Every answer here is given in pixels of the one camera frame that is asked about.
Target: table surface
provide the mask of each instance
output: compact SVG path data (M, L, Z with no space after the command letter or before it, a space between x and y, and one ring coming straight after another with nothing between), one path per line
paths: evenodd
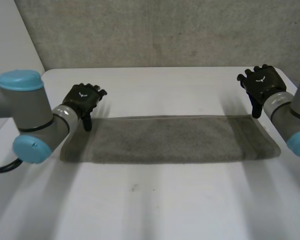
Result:
M237 75L246 67L54 69L42 79L54 108L72 85L108 95L94 117L251 112ZM294 94L296 87L278 70ZM281 156L211 164L42 164L0 175L0 240L300 240L300 158L267 116ZM0 165L18 131L0 130Z

